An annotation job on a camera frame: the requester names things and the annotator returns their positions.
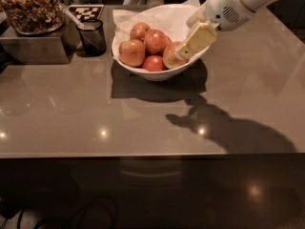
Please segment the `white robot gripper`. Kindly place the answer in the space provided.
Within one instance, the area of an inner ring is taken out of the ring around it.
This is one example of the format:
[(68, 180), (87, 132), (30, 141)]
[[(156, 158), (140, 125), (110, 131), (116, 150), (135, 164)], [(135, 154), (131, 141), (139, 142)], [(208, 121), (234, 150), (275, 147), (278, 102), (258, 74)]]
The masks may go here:
[(234, 31), (254, 17), (240, 0), (206, 0), (204, 9), (193, 13), (186, 22), (190, 30), (187, 37), (177, 46), (174, 55), (187, 60), (210, 47), (216, 40), (217, 30)]

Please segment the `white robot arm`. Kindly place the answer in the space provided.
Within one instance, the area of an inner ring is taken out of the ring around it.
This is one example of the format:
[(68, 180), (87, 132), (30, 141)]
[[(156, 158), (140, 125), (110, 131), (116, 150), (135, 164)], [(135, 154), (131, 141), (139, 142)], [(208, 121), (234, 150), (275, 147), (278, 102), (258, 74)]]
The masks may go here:
[(278, 0), (206, 0), (190, 16), (190, 32), (177, 46), (174, 55), (181, 60), (210, 47), (219, 31), (234, 31), (250, 21), (261, 8)]

